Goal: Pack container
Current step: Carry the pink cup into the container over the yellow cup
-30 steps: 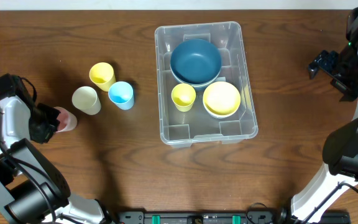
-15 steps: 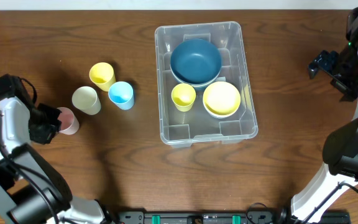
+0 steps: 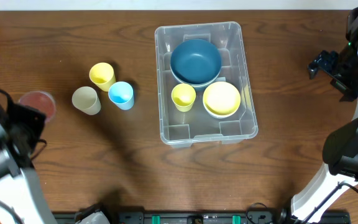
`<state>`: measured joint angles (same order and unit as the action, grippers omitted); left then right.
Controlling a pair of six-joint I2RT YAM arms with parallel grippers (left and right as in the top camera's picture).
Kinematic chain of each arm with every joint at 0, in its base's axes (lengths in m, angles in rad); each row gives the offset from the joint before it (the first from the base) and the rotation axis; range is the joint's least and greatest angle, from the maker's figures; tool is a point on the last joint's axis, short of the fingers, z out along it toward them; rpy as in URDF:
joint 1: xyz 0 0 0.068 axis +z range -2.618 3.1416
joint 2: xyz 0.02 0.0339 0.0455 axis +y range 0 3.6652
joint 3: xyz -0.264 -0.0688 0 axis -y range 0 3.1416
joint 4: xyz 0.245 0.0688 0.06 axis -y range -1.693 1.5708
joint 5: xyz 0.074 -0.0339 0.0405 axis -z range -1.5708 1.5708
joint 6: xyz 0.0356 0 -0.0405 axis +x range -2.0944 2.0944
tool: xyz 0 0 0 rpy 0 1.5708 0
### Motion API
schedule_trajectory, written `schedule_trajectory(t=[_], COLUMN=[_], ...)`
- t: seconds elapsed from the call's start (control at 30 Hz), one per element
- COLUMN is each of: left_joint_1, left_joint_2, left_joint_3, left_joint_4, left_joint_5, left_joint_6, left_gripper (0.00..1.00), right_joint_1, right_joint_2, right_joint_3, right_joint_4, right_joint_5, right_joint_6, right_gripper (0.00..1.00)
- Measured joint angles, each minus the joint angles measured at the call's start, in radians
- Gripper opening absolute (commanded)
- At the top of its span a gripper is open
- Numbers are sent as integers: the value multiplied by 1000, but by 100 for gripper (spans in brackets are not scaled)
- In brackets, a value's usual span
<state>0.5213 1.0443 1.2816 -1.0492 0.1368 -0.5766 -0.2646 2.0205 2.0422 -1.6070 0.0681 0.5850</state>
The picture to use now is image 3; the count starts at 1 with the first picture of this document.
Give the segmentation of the pink plastic cup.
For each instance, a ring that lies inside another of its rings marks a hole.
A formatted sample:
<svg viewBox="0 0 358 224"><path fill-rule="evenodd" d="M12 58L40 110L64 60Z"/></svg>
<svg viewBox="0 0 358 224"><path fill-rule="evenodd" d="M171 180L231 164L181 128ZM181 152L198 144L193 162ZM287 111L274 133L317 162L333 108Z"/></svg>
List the pink plastic cup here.
<svg viewBox="0 0 358 224"><path fill-rule="evenodd" d="M53 119L57 111L53 96L45 91L30 91L22 95L19 104L35 108L46 115L45 122Z"/></svg>

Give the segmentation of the white plastic cup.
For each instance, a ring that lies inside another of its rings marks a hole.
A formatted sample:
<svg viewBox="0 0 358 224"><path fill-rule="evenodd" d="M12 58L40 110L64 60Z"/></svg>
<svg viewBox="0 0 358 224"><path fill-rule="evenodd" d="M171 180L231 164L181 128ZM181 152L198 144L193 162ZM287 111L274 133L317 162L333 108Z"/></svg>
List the white plastic cup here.
<svg viewBox="0 0 358 224"><path fill-rule="evenodd" d="M98 94L90 86L82 86L75 90L71 102L76 109L88 115L96 115L101 111L101 102Z"/></svg>

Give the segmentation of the yellow plastic cup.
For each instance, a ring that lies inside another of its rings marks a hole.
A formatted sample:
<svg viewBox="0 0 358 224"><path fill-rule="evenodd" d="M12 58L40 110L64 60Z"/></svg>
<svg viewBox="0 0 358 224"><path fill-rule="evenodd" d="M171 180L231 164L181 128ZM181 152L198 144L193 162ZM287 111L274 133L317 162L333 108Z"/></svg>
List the yellow plastic cup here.
<svg viewBox="0 0 358 224"><path fill-rule="evenodd" d="M181 83L173 88L171 98L177 110L187 112L196 100L196 91L191 85Z"/></svg>
<svg viewBox="0 0 358 224"><path fill-rule="evenodd" d="M93 65L89 71L89 79L102 91L106 92L116 82L114 69L106 62Z"/></svg>

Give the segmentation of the yellow bowl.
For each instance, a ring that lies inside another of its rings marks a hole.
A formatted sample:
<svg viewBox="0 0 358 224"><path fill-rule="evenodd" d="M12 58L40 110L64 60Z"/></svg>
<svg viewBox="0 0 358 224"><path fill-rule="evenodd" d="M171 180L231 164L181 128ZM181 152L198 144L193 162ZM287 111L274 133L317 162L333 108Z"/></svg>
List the yellow bowl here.
<svg viewBox="0 0 358 224"><path fill-rule="evenodd" d="M203 106L224 115L238 110L241 104L239 90L228 82L214 82L203 93Z"/></svg>

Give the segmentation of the light blue plastic cup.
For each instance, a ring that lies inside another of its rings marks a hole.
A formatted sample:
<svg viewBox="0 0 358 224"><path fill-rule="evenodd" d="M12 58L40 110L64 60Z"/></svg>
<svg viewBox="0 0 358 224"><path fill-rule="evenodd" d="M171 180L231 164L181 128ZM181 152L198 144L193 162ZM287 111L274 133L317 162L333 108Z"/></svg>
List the light blue plastic cup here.
<svg viewBox="0 0 358 224"><path fill-rule="evenodd" d="M129 110L134 105L134 89L128 82L114 83L108 97L121 110Z"/></svg>

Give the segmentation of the white small bowl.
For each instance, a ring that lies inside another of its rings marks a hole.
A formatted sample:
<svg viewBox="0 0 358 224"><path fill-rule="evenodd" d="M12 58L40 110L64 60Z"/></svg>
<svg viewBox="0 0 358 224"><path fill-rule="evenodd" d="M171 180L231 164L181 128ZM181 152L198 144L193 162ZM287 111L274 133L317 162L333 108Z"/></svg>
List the white small bowl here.
<svg viewBox="0 0 358 224"><path fill-rule="evenodd" d="M237 112L237 110L235 110L235 111L233 111L232 113L220 115L220 114L213 113L213 112L210 111L208 108L205 108L205 109L206 109L206 111L208 112L209 115L211 115L212 117L217 118L217 119L228 118L228 117L232 116L234 113Z"/></svg>

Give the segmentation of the cream large bowl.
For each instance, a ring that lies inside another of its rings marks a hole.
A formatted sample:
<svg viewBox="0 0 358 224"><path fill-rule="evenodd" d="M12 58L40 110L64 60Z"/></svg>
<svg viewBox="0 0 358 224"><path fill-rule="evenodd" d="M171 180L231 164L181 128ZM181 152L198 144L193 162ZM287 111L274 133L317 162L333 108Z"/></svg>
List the cream large bowl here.
<svg viewBox="0 0 358 224"><path fill-rule="evenodd" d="M216 76L214 76L210 81L205 82L205 83L200 83L200 84L194 84L194 83L186 82L186 81L182 80L181 78L179 78L179 77L175 74L175 72L174 72L172 69L171 69L171 72L172 72L172 75L173 75L174 79L175 79L176 81L178 81L179 83L186 83L186 84L191 85L191 86L194 87L194 88L205 88L205 87L207 87L208 85L212 84L212 82L215 82L215 81L216 81L216 79L218 78L218 76L219 76L220 73L221 73L221 69L220 69L219 72L216 74Z"/></svg>

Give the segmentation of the dark blue top bowl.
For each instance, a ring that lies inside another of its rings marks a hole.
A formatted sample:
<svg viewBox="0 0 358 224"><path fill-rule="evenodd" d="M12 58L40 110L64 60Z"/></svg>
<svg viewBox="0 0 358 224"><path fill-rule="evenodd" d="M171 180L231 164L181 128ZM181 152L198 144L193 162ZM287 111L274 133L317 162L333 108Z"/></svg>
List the dark blue top bowl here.
<svg viewBox="0 0 358 224"><path fill-rule="evenodd" d="M181 43L170 58L170 68L182 80L194 84L210 81L222 67L218 48L202 39Z"/></svg>

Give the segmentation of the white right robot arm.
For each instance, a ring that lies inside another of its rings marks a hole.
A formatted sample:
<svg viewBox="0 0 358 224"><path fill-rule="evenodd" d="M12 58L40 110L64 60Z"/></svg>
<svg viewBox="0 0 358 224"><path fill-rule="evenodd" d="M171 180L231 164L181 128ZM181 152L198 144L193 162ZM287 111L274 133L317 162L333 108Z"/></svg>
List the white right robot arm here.
<svg viewBox="0 0 358 224"><path fill-rule="evenodd" d="M343 215L327 209L358 184L358 7L347 17L348 44L337 53L322 51L309 65L310 78L322 70L342 94L342 101L356 101L352 121L332 132L323 146L319 171L278 218L278 223L346 223Z"/></svg>

